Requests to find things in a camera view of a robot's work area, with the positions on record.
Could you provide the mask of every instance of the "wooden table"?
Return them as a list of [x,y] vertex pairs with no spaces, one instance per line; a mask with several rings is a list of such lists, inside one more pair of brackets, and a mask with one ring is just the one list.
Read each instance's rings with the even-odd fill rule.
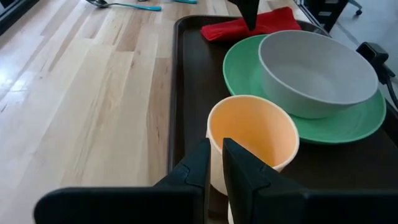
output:
[[[239,16],[225,0],[162,12],[41,0],[0,37],[0,223],[32,223],[66,186],[143,186],[166,174],[174,22]],[[293,0],[262,1],[260,12]]]

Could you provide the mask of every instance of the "dark brown tray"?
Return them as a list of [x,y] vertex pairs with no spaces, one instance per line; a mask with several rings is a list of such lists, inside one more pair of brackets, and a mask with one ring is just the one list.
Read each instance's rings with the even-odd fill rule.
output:
[[[230,96],[224,83],[224,56],[235,42],[207,42],[200,28],[233,17],[188,16],[175,24],[170,105],[168,170],[206,134],[212,107]],[[301,23],[303,30],[314,30]],[[349,144],[300,143],[296,158],[282,174],[311,189],[398,189],[398,116],[387,107],[383,127]],[[226,215],[227,198],[211,189],[211,214]]]

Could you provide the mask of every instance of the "orange cup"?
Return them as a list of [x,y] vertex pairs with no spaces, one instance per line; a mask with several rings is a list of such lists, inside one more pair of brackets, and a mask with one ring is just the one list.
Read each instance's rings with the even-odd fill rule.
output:
[[210,183],[225,195],[224,138],[232,138],[278,172],[293,160],[300,142],[296,126],[282,108],[251,95],[218,102],[210,111],[206,137],[211,143]]

